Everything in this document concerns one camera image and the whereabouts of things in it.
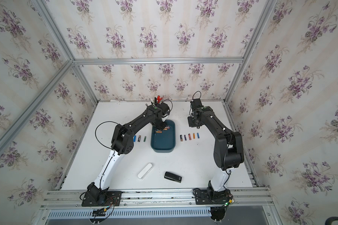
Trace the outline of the teal plastic storage box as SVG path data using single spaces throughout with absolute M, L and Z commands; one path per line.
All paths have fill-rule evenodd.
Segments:
M 158 130 L 152 126 L 151 132 L 151 148 L 156 153 L 172 152 L 176 146 L 176 126 L 174 121 L 166 120 L 166 127 L 163 130 Z

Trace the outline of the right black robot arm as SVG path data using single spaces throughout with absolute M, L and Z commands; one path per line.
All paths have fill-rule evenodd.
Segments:
M 221 172 L 209 181 L 207 192 L 210 196 L 223 195 L 232 171 L 244 163 L 243 137 L 227 128 L 213 109 L 204 106 L 199 98 L 194 98 L 190 107 L 189 127 L 199 129 L 205 126 L 215 139 L 213 157 Z

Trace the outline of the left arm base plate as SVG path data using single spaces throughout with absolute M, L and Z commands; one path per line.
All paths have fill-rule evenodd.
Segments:
M 121 191 L 107 191 L 101 192 L 98 195 L 94 195 L 85 192 L 84 197 L 82 198 L 82 207 L 104 207 L 104 206 L 119 206 L 121 202 L 122 192 Z

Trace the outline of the black stapler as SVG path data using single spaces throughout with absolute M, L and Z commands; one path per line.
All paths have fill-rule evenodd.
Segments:
M 167 180 L 173 181 L 173 182 L 178 182 L 178 183 L 182 182 L 181 176 L 174 174 L 174 173 L 171 173 L 171 172 L 165 172 L 164 179 L 167 179 Z

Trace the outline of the aluminium front rail frame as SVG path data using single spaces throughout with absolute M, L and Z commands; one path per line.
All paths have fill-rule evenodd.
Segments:
M 224 221 L 235 207 L 258 206 L 270 225 L 281 225 L 282 221 L 274 201 L 265 187 L 235 187 L 231 196 L 222 200 L 209 200 L 206 191 L 191 188 L 179 189 L 123 189 L 110 191 L 111 198 L 104 206 L 90 202 L 83 191 L 49 191 L 39 212 L 35 225 L 45 225 L 54 219 L 85 219 L 99 225 L 109 218 L 171 218 L 213 217 L 215 222 Z

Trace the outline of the white rectangular case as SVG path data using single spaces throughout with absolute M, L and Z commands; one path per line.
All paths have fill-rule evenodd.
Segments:
M 144 179 L 148 173 L 153 169 L 153 164 L 148 163 L 137 175 L 138 179 L 142 180 Z

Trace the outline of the pens in cup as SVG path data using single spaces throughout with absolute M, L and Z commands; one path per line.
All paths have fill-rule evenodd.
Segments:
M 163 98 L 161 97 L 161 96 L 156 96 L 156 97 L 153 97 L 152 99 L 151 99 L 151 103 L 153 104 L 153 105 L 155 105 L 155 106 L 158 106 L 158 105 L 160 105 L 160 103 L 162 102 L 162 100 L 163 100 Z

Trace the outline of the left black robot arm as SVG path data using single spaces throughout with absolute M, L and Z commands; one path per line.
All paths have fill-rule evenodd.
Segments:
M 158 130 L 166 126 L 166 118 L 171 109 L 166 103 L 152 103 L 145 111 L 132 121 L 121 125 L 117 124 L 114 129 L 111 146 L 112 151 L 98 177 L 87 187 L 87 194 L 93 198 L 104 195 L 110 187 L 115 171 L 125 155 L 129 154 L 134 147 L 134 136 L 147 124 L 151 124 Z

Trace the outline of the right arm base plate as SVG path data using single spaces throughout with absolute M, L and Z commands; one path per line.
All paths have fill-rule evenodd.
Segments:
M 228 189 L 216 192 L 211 188 L 202 190 L 194 188 L 192 194 L 197 205 L 217 204 L 227 206 L 233 203 L 233 195 Z

